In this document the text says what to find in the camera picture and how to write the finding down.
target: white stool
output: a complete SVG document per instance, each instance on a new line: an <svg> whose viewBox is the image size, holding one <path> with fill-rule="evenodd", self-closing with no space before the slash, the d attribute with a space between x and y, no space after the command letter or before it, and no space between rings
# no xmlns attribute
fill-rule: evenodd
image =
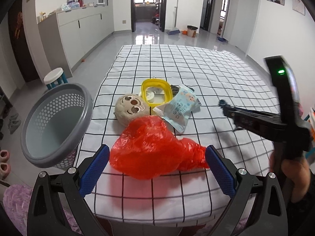
<svg viewBox="0 0 315 236"><path fill-rule="evenodd" d="M46 84L47 88L51 90L52 88L56 87L54 83L56 80L59 85L62 84L61 80L63 80L64 83L68 83L67 78L63 73L63 69L61 67L49 72L44 78L44 83Z"/></svg>

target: red plastic bag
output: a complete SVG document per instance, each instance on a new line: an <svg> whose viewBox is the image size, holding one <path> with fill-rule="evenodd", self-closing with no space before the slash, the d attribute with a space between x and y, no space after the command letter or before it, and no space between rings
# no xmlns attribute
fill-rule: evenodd
<svg viewBox="0 0 315 236"><path fill-rule="evenodd" d="M193 140L178 140L157 116L129 123L110 152L113 168L136 179L151 179L176 169L208 167L205 147Z"/></svg>

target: trash can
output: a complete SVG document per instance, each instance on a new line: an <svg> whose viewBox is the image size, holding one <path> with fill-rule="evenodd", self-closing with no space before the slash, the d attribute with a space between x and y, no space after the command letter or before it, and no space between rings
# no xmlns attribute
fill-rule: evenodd
<svg viewBox="0 0 315 236"><path fill-rule="evenodd" d="M187 36L196 37L196 30L198 28L194 26L187 26Z"/></svg>
<svg viewBox="0 0 315 236"><path fill-rule="evenodd" d="M23 124L21 147L39 168L73 166L76 148L92 119L93 102L80 84L62 84L46 92Z"/></svg>

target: yellow container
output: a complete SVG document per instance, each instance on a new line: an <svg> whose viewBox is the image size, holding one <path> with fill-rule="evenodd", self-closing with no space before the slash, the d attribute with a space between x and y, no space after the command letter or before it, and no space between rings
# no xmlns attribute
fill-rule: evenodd
<svg viewBox="0 0 315 236"><path fill-rule="evenodd" d="M146 90L150 87L154 87L154 88L160 88L164 91L164 102L162 103L150 103L148 102L148 100L146 99ZM141 93L142 93L142 98L145 102L147 102L147 104L154 108L156 106L165 104L167 102L170 102L173 99L173 94L172 94L172 88L169 85L169 83L167 81L164 81L162 79L146 79L145 81L143 81L142 85L141 85Z"/></svg>

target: black sleeve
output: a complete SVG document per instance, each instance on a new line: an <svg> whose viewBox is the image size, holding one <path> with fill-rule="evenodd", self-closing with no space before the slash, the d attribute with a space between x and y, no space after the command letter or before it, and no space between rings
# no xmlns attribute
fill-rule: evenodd
<svg viewBox="0 0 315 236"><path fill-rule="evenodd" d="M315 176L311 173L311 184L304 198L297 203L288 203L288 229L289 235L292 235L304 222L308 213L315 204Z"/></svg>

